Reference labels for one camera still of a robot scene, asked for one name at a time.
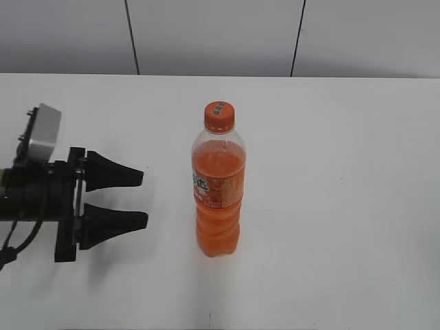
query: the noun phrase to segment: cable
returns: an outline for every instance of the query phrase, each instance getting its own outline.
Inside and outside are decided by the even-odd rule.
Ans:
[[[12,233],[14,232],[15,228],[17,227],[18,220],[14,220],[14,222],[11,225],[11,229],[9,231],[8,237],[6,237],[5,242],[3,243],[3,247],[0,250],[0,272],[3,269],[3,267],[7,263],[11,263],[17,259],[17,254],[22,252],[25,248],[31,244],[31,242],[35,239],[37,234],[40,231],[41,225],[43,224],[46,210],[47,210],[47,203],[49,199],[49,183],[48,179],[44,181],[44,194],[43,194],[43,201],[41,202],[41,208],[40,208],[40,215],[38,216],[38,219],[35,221],[34,227],[32,228],[32,231],[29,233],[27,238],[20,244],[18,247],[10,247],[8,246],[9,240],[12,236]]]

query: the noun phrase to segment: table surface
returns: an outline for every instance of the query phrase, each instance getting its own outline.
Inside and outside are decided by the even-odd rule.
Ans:
[[[190,167],[213,100],[248,152],[239,247],[218,258]],[[0,273],[2,329],[440,329],[440,80],[2,74],[0,101],[0,168],[44,102],[63,112],[53,160],[84,146],[145,171],[86,201],[150,214],[66,264],[44,224]]]

